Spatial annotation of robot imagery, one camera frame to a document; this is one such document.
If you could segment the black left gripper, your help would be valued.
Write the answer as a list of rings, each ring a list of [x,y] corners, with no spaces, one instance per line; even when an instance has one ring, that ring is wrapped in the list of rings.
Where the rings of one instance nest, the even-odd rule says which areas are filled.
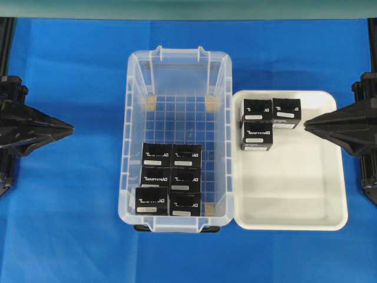
[[[34,150],[73,134],[74,126],[51,117],[25,103],[28,88],[19,76],[1,76],[1,122],[7,126],[56,128],[53,131],[11,131],[1,135],[1,149],[16,156],[28,156]]]

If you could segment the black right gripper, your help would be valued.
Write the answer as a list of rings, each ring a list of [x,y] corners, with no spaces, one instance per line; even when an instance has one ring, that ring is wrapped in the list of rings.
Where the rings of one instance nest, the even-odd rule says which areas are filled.
[[[376,124],[377,73],[363,73],[352,84],[356,103],[319,115],[304,123],[305,130],[344,149],[349,155],[362,156],[376,149],[376,133],[364,129],[320,129],[308,126],[325,124]]]

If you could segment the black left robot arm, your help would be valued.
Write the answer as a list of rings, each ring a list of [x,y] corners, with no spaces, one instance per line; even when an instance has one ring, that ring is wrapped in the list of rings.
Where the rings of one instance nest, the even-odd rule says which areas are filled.
[[[25,104],[19,76],[1,77],[1,195],[14,184],[20,157],[71,135],[74,126]]]

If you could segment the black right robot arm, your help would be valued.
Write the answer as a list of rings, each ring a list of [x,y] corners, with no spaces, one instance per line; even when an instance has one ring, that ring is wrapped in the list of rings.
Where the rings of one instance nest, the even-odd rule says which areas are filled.
[[[364,73],[352,85],[355,103],[304,123],[309,133],[356,156],[363,194],[376,204],[376,73]]]

